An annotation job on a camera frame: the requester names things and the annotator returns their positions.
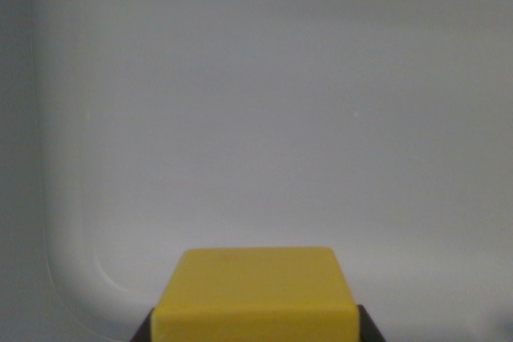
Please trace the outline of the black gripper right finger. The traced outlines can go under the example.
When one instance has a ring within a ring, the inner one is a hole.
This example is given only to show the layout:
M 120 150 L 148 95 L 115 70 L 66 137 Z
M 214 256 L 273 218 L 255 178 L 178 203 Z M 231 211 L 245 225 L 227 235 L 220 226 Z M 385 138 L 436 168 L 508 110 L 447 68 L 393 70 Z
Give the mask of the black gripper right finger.
M 386 342 L 378 326 L 374 323 L 366 308 L 359 304 L 359 341 L 360 342 Z

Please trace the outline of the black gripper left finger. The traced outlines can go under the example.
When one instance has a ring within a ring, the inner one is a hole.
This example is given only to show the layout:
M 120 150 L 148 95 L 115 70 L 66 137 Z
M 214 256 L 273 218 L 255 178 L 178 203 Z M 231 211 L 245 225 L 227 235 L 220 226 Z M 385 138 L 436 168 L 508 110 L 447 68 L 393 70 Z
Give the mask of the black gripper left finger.
M 141 325 L 135 331 L 135 334 L 130 339 L 130 342 L 152 342 L 151 337 L 151 316 L 154 312 L 152 308 L 144 318 Z

